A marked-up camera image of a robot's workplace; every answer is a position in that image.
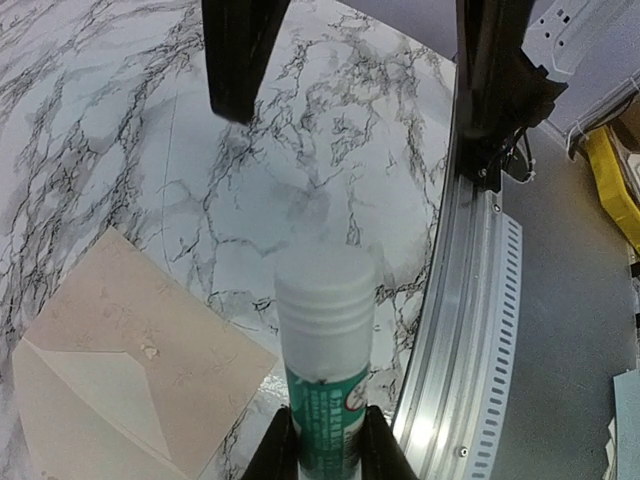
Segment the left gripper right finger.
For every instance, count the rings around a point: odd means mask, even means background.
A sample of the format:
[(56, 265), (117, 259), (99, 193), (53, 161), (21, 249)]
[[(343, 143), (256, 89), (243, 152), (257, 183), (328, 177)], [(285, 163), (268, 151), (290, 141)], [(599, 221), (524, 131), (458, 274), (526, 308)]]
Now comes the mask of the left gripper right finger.
[(363, 480), (415, 480), (415, 473), (378, 406), (366, 408), (358, 448)]

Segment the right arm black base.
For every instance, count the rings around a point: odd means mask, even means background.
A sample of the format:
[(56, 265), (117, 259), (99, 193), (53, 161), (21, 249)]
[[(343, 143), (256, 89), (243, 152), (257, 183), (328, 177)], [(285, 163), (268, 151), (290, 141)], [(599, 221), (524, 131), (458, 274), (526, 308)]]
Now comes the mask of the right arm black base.
[(464, 138), (459, 173), (481, 190), (500, 193), (503, 174), (521, 184), (533, 180), (535, 159), (527, 135), (520, 127), (503, 140)]

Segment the green white glue stick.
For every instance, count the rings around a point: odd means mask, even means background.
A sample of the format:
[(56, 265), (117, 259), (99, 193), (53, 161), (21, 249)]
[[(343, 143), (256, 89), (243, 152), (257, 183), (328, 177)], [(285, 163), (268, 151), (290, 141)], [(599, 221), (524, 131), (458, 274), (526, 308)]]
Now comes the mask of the green white glue stick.
[(373, 259), (346, 245), (291, 249), (274, 288), (300, 468), (309, 479), (351, 479), (367, 406)]

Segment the cream envelope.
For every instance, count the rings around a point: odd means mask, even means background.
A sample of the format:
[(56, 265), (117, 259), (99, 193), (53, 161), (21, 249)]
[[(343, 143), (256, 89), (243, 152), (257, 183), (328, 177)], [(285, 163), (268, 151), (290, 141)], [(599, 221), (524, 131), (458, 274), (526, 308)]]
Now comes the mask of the cream envelope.
[(107, 230), (12, 355), (44, 479), (196, 479), (275, 364)]

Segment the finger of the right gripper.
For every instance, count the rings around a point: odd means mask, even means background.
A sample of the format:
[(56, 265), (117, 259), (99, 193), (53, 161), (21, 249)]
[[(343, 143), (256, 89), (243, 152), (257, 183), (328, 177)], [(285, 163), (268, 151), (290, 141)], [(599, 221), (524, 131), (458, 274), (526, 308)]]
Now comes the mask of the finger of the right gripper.
[(202, 0), (205, 61), (214, 114), (248, 124), (289, 0)]
[(459, 119), (473, 144), (498, 145), (521, 127), (548, 118), (568, 88), (522, 49), (532, 1), (456, 3)]

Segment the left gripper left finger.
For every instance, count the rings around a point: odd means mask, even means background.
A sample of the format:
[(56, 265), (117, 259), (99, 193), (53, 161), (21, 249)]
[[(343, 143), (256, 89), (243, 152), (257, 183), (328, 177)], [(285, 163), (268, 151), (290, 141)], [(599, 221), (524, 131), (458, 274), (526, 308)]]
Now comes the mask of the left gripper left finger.
[(275, 413), (242, 480), (298, 480), (298, 442), (291, 409)]

